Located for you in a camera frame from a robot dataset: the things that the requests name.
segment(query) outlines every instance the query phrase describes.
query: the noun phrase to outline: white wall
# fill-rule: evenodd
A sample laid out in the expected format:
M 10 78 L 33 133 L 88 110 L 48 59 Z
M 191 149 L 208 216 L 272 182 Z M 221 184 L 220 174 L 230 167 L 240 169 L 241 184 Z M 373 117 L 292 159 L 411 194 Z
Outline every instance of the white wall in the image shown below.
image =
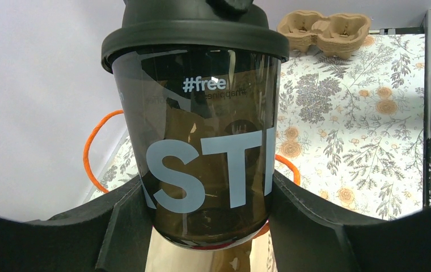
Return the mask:
M 0 0 L 0 216 L 46 219 L 92 188 L 82 165 L 88 135 L 121 108 L 100 65 L 102 40 L 121 25 L 122 0 Z M 97 174 L 124 133 L 123 116 L 99 132 Z

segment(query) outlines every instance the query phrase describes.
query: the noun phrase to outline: floral tablecloth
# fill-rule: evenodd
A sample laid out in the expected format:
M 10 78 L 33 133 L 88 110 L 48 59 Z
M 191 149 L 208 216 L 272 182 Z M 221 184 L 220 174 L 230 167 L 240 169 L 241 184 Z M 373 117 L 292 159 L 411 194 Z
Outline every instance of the floral tablecloth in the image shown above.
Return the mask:
M 385 220 L 408 215 L 422 208 L 423 99 L 424 35 L 368 36 L 349 60 L 293 52 L 281 69 L 276 151 L 322 198 Z M 112 190 L 136 174 L 127 137 L 101 182 Z M 277 271 L 270 241 L 252 247 L 251 271 Z

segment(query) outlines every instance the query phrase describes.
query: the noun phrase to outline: travel mug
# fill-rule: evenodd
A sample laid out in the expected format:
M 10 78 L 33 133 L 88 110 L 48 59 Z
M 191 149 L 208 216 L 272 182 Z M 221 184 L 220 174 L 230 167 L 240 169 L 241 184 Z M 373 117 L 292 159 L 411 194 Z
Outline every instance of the travel mug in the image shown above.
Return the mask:
M 218 250 L 266 223 L 288 52 L 254 5 L 126 2 L 103 66 L 116 80 L 154 228 L 167 240 Z

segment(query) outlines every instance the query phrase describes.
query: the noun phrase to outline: black lid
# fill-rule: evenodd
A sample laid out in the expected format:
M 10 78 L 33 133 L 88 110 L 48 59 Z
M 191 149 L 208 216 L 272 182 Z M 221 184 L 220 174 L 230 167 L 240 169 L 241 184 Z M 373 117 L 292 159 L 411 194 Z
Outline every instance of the black lid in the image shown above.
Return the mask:
M 265 12 L 253 0 L 124 0 L 122 28 L 102 43 L 102 66 L 109 57 L 148 45 L 213 45 L 289 59 L 287 38 L 269 29 Z

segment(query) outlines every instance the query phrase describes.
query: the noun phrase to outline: letter s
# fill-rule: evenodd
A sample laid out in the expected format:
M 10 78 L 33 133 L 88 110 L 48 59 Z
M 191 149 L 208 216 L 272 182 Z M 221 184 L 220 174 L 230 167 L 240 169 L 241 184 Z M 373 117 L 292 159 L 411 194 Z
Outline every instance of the letter s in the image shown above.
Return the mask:
M 147 149 L 147 166 L 155 178 L 182 188 L 186 196 L 182 199 L 170 197 L 164 190 L 159 190 L 154 194 L 154 198 L 159 204 L 178 214 L 191 213 L 199 209 L 205 200 L 205 189 L 197 178 L 167 168 L 162 159 L 167 156 L 174 156 L 184 164 L 188 164 L 199 156 L 197 150 L 188 143 L 179 140 L 161 140 L 155 142 Z

